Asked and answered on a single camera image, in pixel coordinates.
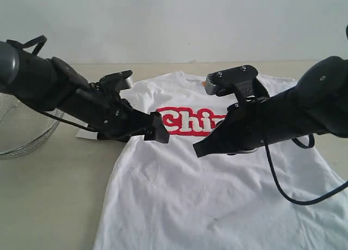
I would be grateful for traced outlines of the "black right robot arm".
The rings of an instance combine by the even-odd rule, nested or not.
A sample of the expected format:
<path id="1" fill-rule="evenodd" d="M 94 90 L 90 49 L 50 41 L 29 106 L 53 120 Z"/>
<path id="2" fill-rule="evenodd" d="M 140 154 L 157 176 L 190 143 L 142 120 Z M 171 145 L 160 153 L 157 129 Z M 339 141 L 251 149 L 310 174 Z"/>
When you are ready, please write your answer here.
<path id="1" fill-rule="evenodd" d="M 312 66 L 298 83 L 274 96 L 250 65 L 211 73 L 206 93 L 234 94 L 237 102 L 202 141 L 198 157 L 251 153 L 255 149 L 312 134 L 347 137 L 347 61 L 336 56 Z"/>

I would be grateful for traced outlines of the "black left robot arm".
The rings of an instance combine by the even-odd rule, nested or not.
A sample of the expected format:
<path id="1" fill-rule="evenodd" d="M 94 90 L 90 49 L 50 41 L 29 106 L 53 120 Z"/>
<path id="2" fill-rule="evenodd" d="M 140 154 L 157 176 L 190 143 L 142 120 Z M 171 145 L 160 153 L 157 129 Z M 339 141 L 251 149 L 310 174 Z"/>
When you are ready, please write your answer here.
<path id="1" fill-rule="evenodd" d="M 143 136 L 146 141 L 168 143 L 170 134 L 159 112 L 146 114 L 121 98 L 120 91 L 131 88 L 131 70 L 90 83 L 63 60 L 39 57 L 45 42 L 44 36 L 25 44 L 1 42 L 1 93 L 45 116 L 59 109 L 86 123 L 85 130 L 101 140 L 127 142 Z"/>

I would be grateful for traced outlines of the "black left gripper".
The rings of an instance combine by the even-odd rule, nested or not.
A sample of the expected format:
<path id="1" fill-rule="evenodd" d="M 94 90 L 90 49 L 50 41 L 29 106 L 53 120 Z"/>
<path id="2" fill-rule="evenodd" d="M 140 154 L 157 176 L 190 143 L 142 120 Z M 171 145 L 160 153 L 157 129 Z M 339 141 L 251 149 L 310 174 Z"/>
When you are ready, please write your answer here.
<path id="1" fill-rule="evenodd" d="M 58 108 L 108 139 L 143 135 L 145 141 L 169 143 L 170 134 L 159 112 L 138 111 L 118 93 L 101 87 L 69 86 L 59 91 Z"/>

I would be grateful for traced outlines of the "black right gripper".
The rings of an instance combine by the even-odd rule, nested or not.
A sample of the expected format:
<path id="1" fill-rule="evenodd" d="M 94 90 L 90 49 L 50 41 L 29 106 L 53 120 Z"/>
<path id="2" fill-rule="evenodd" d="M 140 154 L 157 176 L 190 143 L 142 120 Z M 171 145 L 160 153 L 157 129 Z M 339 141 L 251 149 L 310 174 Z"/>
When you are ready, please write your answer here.
<path id="1" fill-rule="evenodd" d="M 240 154 L 275 142 L 275 102 L 233 107 L 203 140 L 193 144 L 198 158 L 210 154 Z"/>

